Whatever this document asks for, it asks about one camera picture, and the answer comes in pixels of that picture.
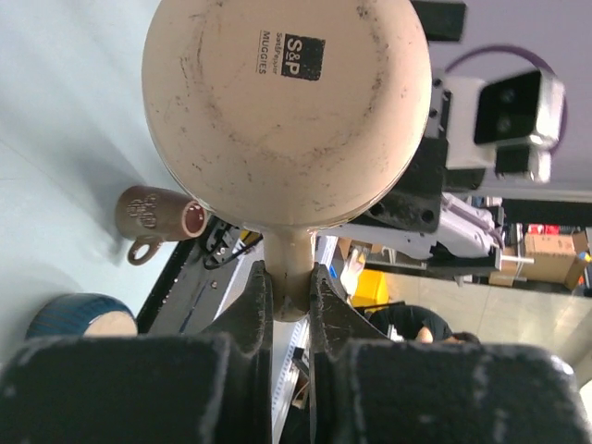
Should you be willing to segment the yellow bin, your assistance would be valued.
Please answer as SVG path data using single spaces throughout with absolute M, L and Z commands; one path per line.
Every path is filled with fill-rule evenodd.
M 364 270 L 358 278 L 356 291 L 351 296 L 353 307 L 365 307 L 389 302 L 386 275 L 376 270 Z

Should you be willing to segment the cardboard box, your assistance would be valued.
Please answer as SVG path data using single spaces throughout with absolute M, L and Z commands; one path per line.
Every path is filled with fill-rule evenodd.
M 492 272 L 488 282 L 493 286 L 511 287 L 515 282 L 562 284 L 574 290 L 591 263 L 584 231 L 572 235 L 526 234 L 524 257 L 533 263 L 503 261 L 500 271 Z

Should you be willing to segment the person in black shirt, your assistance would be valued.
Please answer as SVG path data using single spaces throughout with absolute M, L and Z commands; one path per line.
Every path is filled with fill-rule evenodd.
M 418 305 L 393 304 L 371 313 L 368 322 L 385 336 L 392 327 L 404 340 L 423 343 L 473 343 L 480 339 L 473 333 L 453 332 L 440 315 Z

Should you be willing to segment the beige round mug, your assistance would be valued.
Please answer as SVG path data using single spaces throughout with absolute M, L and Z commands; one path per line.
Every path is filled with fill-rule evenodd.
M 408 1 L 163 1 L 142 57 L 157 152 L 210 212 L 263 235 L 279 322 L 309 311 L 316 233 L 410 164 L 431 81 Z

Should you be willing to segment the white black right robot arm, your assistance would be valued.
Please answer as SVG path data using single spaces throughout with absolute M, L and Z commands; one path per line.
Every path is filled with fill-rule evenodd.
M 441 276 L 487 274 L 500 266 L 502 212 L 460 198 L 479 188 L 496 161 L 495 149 L 473 143 L 483 82 L 447 68 L 432 77 L 425 135 L 399 182 L 364 214 L 325 233 L 389 247 Z

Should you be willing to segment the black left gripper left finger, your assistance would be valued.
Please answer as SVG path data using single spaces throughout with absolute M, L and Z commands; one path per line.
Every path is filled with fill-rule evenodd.
M 1 375 L 5 443 L 268 443 L 272 285 L 262 262 L 195 335 L 49 337 Z

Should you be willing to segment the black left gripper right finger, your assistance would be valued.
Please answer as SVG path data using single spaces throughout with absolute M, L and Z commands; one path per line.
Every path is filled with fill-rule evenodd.
M 569 366 L 515 344 L 394 342 L 311 277 L 314 443 L 577 443 Z

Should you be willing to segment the brown striped mug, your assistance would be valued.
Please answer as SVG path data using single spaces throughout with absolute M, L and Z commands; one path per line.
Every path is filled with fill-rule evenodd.
M 136 266 L 152 259 L 165 242 L 200 237 L 208 219 L 207 211 L 190 196 L 142 185 L 125 190 L 115 208 L 119 233 L 132 241 L 128 262 Z

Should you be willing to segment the dark blue mug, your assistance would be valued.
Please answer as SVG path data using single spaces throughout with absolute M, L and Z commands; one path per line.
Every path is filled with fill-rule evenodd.
M 135 317 L 119 299 L 98 293 L 73 293 L 59 296 L 39 310 L 31 320 L 25 338 L 137 335 Z

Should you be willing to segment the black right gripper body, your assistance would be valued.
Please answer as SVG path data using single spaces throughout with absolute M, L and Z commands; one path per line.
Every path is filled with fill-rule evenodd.
M 464 2 L 414 1 L 413 7 L 429 42 L 457 43 L 462 39 L 466 14 Z M 437 230 L 447 175 L 447 132 L 452 97 L 444 80 L 444 70 L 433 68 L 424 137 L 401 179 L 364 213 L 367 226 L 428 234 Z

